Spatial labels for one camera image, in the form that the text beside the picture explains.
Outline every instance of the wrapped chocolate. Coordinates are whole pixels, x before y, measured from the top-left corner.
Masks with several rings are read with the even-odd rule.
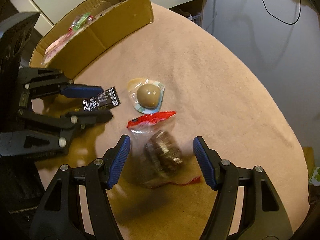
[[[158,131],[145,145],[145,154],[153,163],[156,172],[174,174],[183,163],[181,151],[172,135],[167,131]]]
[[[148,78],[134,78],[128,82],[127,91],[134,109],[143,114],[159,112],[164,85]]]
[[[112,109],[120,105],[120,100],[116,93],[116,88],[111,87],[95,97],[84,99],[82,103],[84,111],[94,111],[105,108]]]

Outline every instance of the metal screw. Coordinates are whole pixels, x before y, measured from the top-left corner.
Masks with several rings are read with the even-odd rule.
[[[228,161],[228,160],[222,160],[221,163],[224,166],[229,166],[230,165],[230,161]]]
[[[58,143],[59,143],[59,146],[60,146],[61,148],[64,148],[64,147],[66,146],[66,144],[67,144],[67,141],[66,141],[65,138],[60,137]]]
[[[263,168],[261,166],[255,166],[254,168],[257,172],[263,172]]]
[[[78,117],[76,117],[75,115],[71,116],[71,122],[72,123],[77,123],[78,122]]]
[[[98,158],[98,159],[95,159],[94,162],[93,162],[95,165],[101,165],[103,163],[103,160]]]
[[[66,171],[67,169],[69,169],[69,166],[67,164],[63,164],[60,167],[60,170],[62,170],[62,171]]]

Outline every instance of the cardboard box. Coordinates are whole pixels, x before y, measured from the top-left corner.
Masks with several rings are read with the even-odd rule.
[[[310,178],[314,168],[315,168],[315,159],[313,156],[313,148],[312,147],[302,147],[304,159],[306,160],[307,169],[308,169],[308,177]]]
[[[154,21],[150,0],[86,0],[63,17],[33,51],[30,67],[42,67],[46,48],[66,34],[73,20],[91,12],[97,20],[82,28],[45,66],[75,78],[90,62],[130,33]]]

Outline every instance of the plastic wrapper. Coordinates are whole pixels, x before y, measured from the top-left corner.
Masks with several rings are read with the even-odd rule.
[[[145,85],[145,84],[155,85],[160,90],[159,103],[154,109],[148,109],[148,108],[143,107],[142,105],[140,105],[140,103],[137,99],[137,91],[138,91],[139,87],[141,87],[142,85]],[[159,112],[161,104],[162,104],[163,93],[164,93],[164,85],[162,83],[160,83],[159,81],[154,81],[154,80],[151,80],[148,78],[135,78],[135,79],[132,79],[128,82],[127,91],[128,91],[128,95],[131,99],[131,102],[133,104],[133,107],[137,111],[139,111],[140,113],[153,114],[153,113]]]
[[[60,38],[58,38],[55,42],[50,44],[48,48],[45,50],[45,54],[41,62],[41,65],[46,66],[49,63],[49,61],[69,42],[69,40],[75,34],[77,34],[77,32],[81,28],[85,27],[93,20],[94,17],[92,17],[90,12],[77,16],[71,24],[69,31],[66,34],[62,35]]]
[[[200,175],[193,172],[170,133],[175,115],[175,111],[159,112],[128,122],[132,135],[132,174],[135,181],[145,187],[200,182]]]
[[[95,97],[82,100],[83,111],[94,111],[98,109],[112,109],[120,105],[120,100],[115,87],[111,87]]]

